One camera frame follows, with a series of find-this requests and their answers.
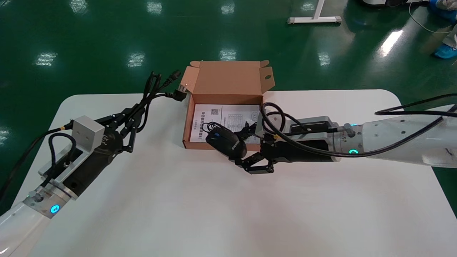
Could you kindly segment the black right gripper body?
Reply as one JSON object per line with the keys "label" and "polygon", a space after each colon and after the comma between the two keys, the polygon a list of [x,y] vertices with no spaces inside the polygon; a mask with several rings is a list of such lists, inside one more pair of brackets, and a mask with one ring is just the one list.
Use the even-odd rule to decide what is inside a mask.
{"label": "black right gripper body", "polygon": [[[297,141],[320,150],[334,151],[332,143],[327,138],[301,139]],[[340,157],[324,156],[317,153],[308,152],[292,146],[288,142],[273,141],[273,139],[262,139],[262,156],[273,163],[294,163],[294,162],[313,162],[313,163],[334,163],[340,162]]]}

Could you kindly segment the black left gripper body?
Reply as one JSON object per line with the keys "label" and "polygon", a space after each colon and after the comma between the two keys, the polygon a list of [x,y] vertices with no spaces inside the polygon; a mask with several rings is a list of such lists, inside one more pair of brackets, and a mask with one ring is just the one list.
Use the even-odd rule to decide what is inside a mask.
{"label": "black left gripper body", "polygon": [[106,127],[99,147],[63,182],[76,196],[80,196],[101,172],[122,153],[124,139],[112,128]]}

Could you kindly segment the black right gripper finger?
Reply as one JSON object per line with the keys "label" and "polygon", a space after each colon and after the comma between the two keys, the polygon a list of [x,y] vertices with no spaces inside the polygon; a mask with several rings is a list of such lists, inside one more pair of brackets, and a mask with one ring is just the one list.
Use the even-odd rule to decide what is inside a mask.
{"label": "black right gripper finger", "polygon": [[244,123],[244,127],[240,130],[240,138],[243,141],[248,141],[248,139],[253,138],[256,141],[263,141],[263,137],[257,134],[257,122],[249,124],[247,121]]}
{"label": "black right gripper finger", "polygon": [[266,159],[261,153],[257,152],[245,159],[235,159],[235,165],[242,168],[251,175],[273,173],[275,160]]}

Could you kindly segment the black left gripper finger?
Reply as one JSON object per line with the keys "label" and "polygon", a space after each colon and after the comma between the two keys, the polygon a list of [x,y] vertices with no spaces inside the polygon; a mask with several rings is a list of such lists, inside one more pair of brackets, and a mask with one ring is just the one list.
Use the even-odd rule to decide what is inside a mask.
{"label": "black left gripper finger", "polygon": [[139,127],[139,114],[135,114],[128,122],[125,123],[124,128],[121,130],[121,136],[126,138],[129,135],[128,144],[123,145],[122,152],[132,153],[134,149],[137,129]]}
{"label": "black left gripper finger", "polygon": [[147,122],[147,118],[143,118],[144,115],[147,115],[147,106],[135,104],[133,107],[124,109],[120,113],[96,119],[96,122],[105,127],[111,127],[116,130],[122,125],[127,126],[129,122],[143,121],[141,126],[135,126],[137,131],[142,131]]}

